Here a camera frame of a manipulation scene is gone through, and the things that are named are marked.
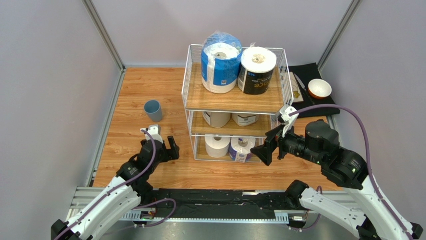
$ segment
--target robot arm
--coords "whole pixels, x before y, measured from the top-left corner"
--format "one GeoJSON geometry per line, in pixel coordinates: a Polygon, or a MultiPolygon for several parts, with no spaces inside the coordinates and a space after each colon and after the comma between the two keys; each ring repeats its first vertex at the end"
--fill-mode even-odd
{"type": "Polygon", "coordinates": [[[310,188],[299,192],[300,204],[304,208],[330,218],[361,239],[409,240],[410,238],[382,202],[385,200],[412,238],[419,239],[423,233],[422,227],[405,220],[386,196],[379,198],[373,188],[366,161],[358,153],[340,146],[339,133],[331,129],[324,121],[319,120],[306,126],[305,137],[298,136],[294,133],[293,127],[298,114],[290,116],[294,112],[296,110],[293,107],[281,109],[282,125],[267,132],[264,145],[253,148],[251,152],[267,166],[272,163],[272,153],[276,148],[279,149],[279,160],[286,154],[291,154],[320,165],[321,173],[353,197],[366,217],[364,218],[361,212],[354,217],[350,209],[337,206],[337,203],[330,202],[324,197],[321,202],[317,201],[317,198],[314,199],[316,192],[309,190],[310,188]]]}
{"type": "Polygon", "coordinates": [[[141,142],[140,153],[121,166],[117,176],[86,208],[70,218],[68,222],[58,220],[53,224],[51,228],[52,240],[99,240],[124,214],[140,204],[150,203],[145,202],[145,196],[153,190],[153,187],[147,180],[160,163],[179,159],[180,149],[172,136],[168,137],[171,149],[166,148],[161,137],[160,126],[152,125],[143,130],[147,131],[152,139],[145,135],[146,140],[141,142]],[[154,154],[154,144],[155,158],[149,166],[154,154]],[[138,179],[123,184],[138,176],[148,167],[149,169],[138,179]]]}

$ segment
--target metal corner post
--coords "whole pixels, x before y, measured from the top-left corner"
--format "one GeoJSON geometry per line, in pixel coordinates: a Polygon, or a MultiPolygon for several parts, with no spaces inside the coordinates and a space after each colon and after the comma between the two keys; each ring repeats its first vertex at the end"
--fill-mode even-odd
{"type": "Polygon", "coordinates": [[[91,19],[93,20],[94,25],[98,29],[100,36],[105,42],[105,45],[108,48],[109,52],[111,53],[112,58],[117,64],[117,67],[121,70],[121,72],[124,72],[124,70],[126,69],[126,66],[124,65],[116,47],[114,46],[113,41],[110,38],[110,35],[108,35],[108,32],[104,24],[102,23],[101,17],[99,16],[98,11],[96,10],[96,7],[93,4],[92,0],[81,0],[81,1],[86,7],[87,12],[89,13],[91,19]]]}
{"type": "Polygon", "coordinates": [[[102,126],[102,133],[99,138],[96,152],[94,159],[92,159],[92,171],[88,178],[86,179],[86,186],[92,186],[95,180],[96,173],[98,171],[99,162],[101,161],[102,152],[105,146],[105,142],[107,141],[107,135],[108,131],[110,129],[111,121],[113,119],[114,110],[117,105],[117,101],[120,95],[120,90],[123,85],[123,80],[126,74],[126,66],[124,65],[116,47],[113,44],[113,41],[110,38],[110,35],[108,34],[104,24],[101,21],[101,17],[99,16],[98,11],[96,10],[96,7],[92,0],[81,0],[86,7],[86,10],[88,14],[90,15],[94,25],[96,26],[97,30],[99,31],[100,36],[103,39],[103,42],[105,43],[106,48],[108,49],[109,53],[112,56],[112,59],[114,60],[115,64],[117,65],[118,69],[120,70],[121,74],[119,76],[119,79],[117,79],[113,97],[111,100],[111,103],[109,105],[109,113],[108,116],[102,126]]]}
{"type": "Polygon", "coordinates": [[[352,18],[354,17],[355,13],[357,12],[358,8],[360,7],[363,0],[352,0],[352,2],[349,5],[349,8],[347,9],[346,13],[344,14],[343,18],[341,19],[336,31],[334,32],[333,37],[331,38],[330,42],[328,43],[327,48],[325,49],[324,53],[321,56],[321,59],[318,62],[318,70],[321,72],[323,68],[325,67],[327,60],[329,59],[330,55],[333,52],[333,49],[339,42],[340,38],[342,37],[343,33],[345,32],[346,28],[348,27],[349,23],[351,22],[352,18]]]}

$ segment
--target roll with blue label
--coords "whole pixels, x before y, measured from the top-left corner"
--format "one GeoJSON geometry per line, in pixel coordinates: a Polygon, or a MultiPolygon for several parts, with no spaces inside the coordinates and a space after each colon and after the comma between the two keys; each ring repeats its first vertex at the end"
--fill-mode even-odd
{"type": "Polygon", "coordinates": [[[230,34],[217,32],[207,38],[201,52],[203,86],[215,94],[234,89],[242,54],[241,42],[230,34]]]}
{"type": "Polygon", "coordinates": [[[251,149],[255,146],[256,138],[233,137],[229,146],[229,156],[235,162],[246,163],[252,158],[251,149]]]}

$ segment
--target wooden table surface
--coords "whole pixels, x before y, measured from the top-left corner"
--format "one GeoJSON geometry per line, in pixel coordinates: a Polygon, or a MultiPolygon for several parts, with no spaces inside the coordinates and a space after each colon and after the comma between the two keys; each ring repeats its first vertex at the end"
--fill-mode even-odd
{"type": "MultiPolygon", "coordinates": [[[[274,160],[270,166],[194,160],[181,96],[184,73],[184,68],[127,69],[94,187],[105,187],[121,165],[140,152],[140,142],[145,139],[140,129],[154,124],[145,114],[144,104],[155,99],[164,115],[159,122],[161,135],[163,139],[174,136],[180,159],[158,166],[148,181],[154,188],[285,190],[294,180],[300,180],[314,189],[321,185],[325,191],[340,190],[321,175],[320,166],[290,155],[274,160]]],[[[303,135],[305,126],[318,119],[325,117],[298,119],[296,133],[303,135]]]]}

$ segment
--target metal frame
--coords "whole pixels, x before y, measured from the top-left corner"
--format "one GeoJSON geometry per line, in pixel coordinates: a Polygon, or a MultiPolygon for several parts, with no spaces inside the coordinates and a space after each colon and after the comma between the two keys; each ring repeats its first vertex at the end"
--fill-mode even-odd
{"type": "Polygon", "coordinates": [[[334,48],[336,47],[337,43],[339,42],[340,38],[342,37],[343,33],[345,32],[346,28],[348,27],[349,23],[351,22],[352,18],[354,17],[362,2],[363,0],[352,0],[352,2],[350,3],[349,8],[344,14],[342,20],[340,21],[340,24],[338,25],[333,37],[330,40],[330,43],[328,43],[325,52],[322,54],[321,59],[318,62],[318,70],[320,72],[325,67],[327,60],[329,59],[334,48]]]}
{"type": "Polygon", "coordinates": [[[86,181],[86,186],[88,186],[88,187],[93,186],[93,183],[94,183],[95,177],[96,177],[96,173],[98,172],[98,166],[99,166],[99,163],[101,161],[101,156],[102,156],[102,152],[103,152],[104,147],[105,147],[105,142],[107,141],[108,132],[110,130],[111,122],[113,120],[114,110],[116,109],[117,102],[119,100],[120,91],[122,89],[122,85],[123,85],[125,75],[126,75],[126,70],[121,72],[120,78],[118,79],[117,85],[116,85],[115,90],[114,90],[114,96],[113,96],[112,101],[111,101],[110,106],[109,106],[108,117],[106,118],[106,121],[103,124],[102,135],[101,135],[99,142],[97,143],[97,147],[96,147],[96,155],[95,155],[94,159],[92,160],[92,171],[91,171],[89,178],[86,181]]]}
{"type": "Polygon", "coordinates": [[[105,42],[106,47],[108,48],[109,52],[111,53],[112,58],[114,59],[115,63],[117,64],[117,67],[123,72],[126,69],[126,66],[124,65],[116,47],[113,44],[113,41],[110,38],[110,35],[108,35],[107,29],[105,28],[104,24],[101,21],[101,17],[99,16],[98,11],[96,10],[95,5],[93,4],[92,0],[81,0],[84,4],[84,6],[87,9],[87,12],[89,13],[91,19],[93,20],[94,25],[96,26],[97,30],[100,33],[100,36],[102,37],[103,41],[105,42]]]}
{"type": "MultiPolygon", "coordinates": [[[[92,202],[105,188],[104,187],[77,187],[74,198],[71,203],[71,207],[68,212],[67,219],[76,215],[79,211],[84,209],[90,202],[92,202]]],[[[257,195],[264,193],[284,193],[283,190],[258,190],[243,192],[244,195],[257,195]]],[[[359,206],[354,199],[344,191],[324,191],[323,195],[330,200],[336,201],[337,203],[351,209],[359,210],[359,206]]],[[[238,224],[287,224],[289,215],[304,214],[305,211],[299,210],[277,210],[275,211],[276,219],[220,219],[220,218],[170,218],[167,220],[172,223],[238,223],[238,224]]],[[[140,211],[130,211],[121,218],[120,221],[135,221],[137,214],[140,211]]],[[[160,217],[156,217],[148,222],[157,222],[162,220],[160,217]]]]}

